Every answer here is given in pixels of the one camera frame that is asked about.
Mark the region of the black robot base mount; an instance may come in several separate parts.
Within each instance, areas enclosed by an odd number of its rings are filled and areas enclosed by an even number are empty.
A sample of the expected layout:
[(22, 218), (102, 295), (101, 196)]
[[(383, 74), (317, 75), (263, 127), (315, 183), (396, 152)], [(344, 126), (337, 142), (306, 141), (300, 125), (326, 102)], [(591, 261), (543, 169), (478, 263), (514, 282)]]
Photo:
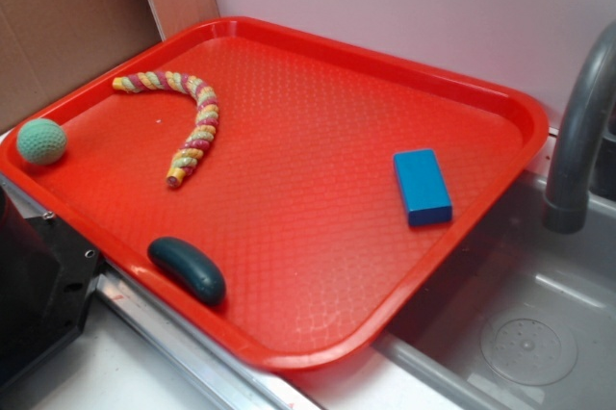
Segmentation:
[(26, 218), (1, 192), (1, 390), (84, 330), (101, 255), (59, 217)]

